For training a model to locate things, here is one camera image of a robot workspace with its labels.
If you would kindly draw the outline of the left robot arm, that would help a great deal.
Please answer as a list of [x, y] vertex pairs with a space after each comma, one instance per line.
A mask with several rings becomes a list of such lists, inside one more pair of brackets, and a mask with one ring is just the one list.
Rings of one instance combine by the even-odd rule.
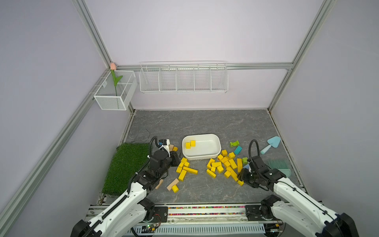
[[155, 204], [148, 194], [171, 167], [180, 164], [177, 152], [157, 150], [129, 180], [127, 190], [89, 221], [80, 220], [72, 237], [121, 237], [142, 221], [153, 219]]

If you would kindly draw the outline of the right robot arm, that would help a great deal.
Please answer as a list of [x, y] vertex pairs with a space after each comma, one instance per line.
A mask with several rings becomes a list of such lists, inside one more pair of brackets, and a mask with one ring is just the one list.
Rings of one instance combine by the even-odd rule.
[[256, 211], [264, 220], [278, 219], [306, 237], [357, 237], [354, 220], [338, 214], [313, 199], [278, 169], [271, 169], [260, 156], [248, 158], [239, 179], [252, 188], [263, 188], [273, 194], [261, 201]]

